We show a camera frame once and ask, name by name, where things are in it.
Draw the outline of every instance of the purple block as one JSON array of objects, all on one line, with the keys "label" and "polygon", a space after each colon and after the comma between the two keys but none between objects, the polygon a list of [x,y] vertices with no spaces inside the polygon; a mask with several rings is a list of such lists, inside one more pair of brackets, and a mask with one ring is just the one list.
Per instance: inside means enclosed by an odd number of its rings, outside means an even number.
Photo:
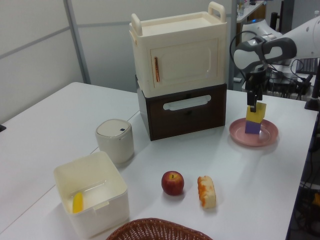
[{"label": "purple block", "polygon": [[260,134],[261,123],[254,121],[245,121],[245,133],[246,134]]}]

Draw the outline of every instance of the table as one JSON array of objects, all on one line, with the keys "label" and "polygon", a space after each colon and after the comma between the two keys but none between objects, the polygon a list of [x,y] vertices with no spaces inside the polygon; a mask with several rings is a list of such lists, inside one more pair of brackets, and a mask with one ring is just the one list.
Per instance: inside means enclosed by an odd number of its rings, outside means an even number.
[{"label": "table", "polygon": [[[90,94],[101,97],[94,91]],[[279,128],[279,136],[275,144],[257,148],[238,145],[229,135],[230,124],[246,116],[244,92],[227,91],[224,127],[157,141],[149,140],[140,113],[132,114],[135,155],[118,168],[128,185],[129,220],[161,218],[219,240],[284,240],[317,112],[304,109],[302,101],[265,96],[263,102],[267,104],[265,119]],[[90,102],[84,112],[95,107]],[[68,122],[69,116],[61,118]],[[181,196],[163,193],[161,177],[170,170],[184,176]],[[210,210],[203,210],[199,203],[197,178],[204,175],[212,177],[217,194],[217,207]],[[104,240],[114,229],[92,239]],[[48,188],[0,234],[0,240],[22,238],[79,239],[56,187]]]},{"label": "table", "polygon": [[3,125],[0,233],[54,185],[53,170],[97,148],[96,128],[139,111],[136,93],[72,83]]}]

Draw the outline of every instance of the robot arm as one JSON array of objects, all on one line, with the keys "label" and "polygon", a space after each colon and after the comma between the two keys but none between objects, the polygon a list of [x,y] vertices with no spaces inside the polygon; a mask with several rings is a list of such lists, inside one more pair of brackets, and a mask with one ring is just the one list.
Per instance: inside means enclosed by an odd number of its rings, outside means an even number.
[{"label": "robot arm", "polygon": [[262,100],[260,84],[268,64],[287,59],[320,57],[320,17],[315,17],[282,35],[269,27],[265,20],[251,21],[243,26],[243,42],[235,49],[233,60],[238,69],[249,74],[247,103],[256,111],[257,100]]}]

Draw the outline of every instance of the brown basket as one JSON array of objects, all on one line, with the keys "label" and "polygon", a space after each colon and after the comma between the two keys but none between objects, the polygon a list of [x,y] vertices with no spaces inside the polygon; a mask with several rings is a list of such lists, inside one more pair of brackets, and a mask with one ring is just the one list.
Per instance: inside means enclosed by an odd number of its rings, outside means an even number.
[{"label": "brown basket", "polygon": [[212,240],[202,232],[158,218],[130,221],[107,240]]}]

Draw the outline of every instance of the white plastic box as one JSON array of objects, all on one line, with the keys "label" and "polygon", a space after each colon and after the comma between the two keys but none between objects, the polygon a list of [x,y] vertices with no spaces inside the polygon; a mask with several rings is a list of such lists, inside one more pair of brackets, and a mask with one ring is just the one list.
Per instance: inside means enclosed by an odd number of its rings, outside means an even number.
[{"label": "white plastic box", "polygon": [[146,21],[132,14],[129,32],[138,84],[146,98],[226,82],[227,22],[222,5],[210,2],[208,12]]},{"label": "white plastic box", "polygon": [[[127,185],[103,152],[58,166],[54,178],[63,207],[82,238],[90,238],[129,217]],[[82,192],[83,211],[73,213],[73,197]]]}]

